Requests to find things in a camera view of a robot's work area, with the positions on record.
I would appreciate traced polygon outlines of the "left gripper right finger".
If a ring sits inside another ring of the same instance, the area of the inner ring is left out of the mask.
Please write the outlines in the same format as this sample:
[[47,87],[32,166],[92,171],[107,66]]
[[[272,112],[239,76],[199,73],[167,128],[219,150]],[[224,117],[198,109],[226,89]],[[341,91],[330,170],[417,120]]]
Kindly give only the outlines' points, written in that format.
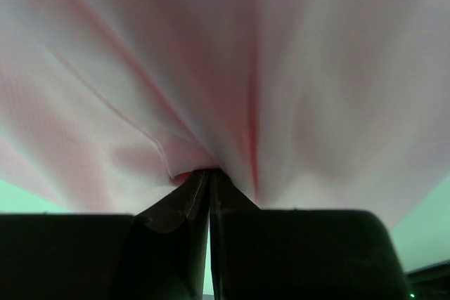
[[407,299],[383,223],[359,210],[263,210],[210,178],[216,299]]

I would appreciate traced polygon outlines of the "pink t-shirt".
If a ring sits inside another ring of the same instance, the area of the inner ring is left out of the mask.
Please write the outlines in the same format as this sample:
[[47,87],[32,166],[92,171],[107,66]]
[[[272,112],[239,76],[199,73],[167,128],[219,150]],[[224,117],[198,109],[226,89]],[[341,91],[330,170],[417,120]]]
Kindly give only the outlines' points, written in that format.
[[1,0],[1,178],[138,212],[218,167],[400,222],[449,173],[449,0]]

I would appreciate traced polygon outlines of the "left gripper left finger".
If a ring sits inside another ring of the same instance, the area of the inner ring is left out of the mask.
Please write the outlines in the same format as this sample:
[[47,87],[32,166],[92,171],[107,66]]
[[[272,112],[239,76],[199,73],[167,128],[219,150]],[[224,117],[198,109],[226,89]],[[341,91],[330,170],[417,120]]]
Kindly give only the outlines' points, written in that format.
[[2,299],[201,299],[210,175],[137,215],[2,214]]

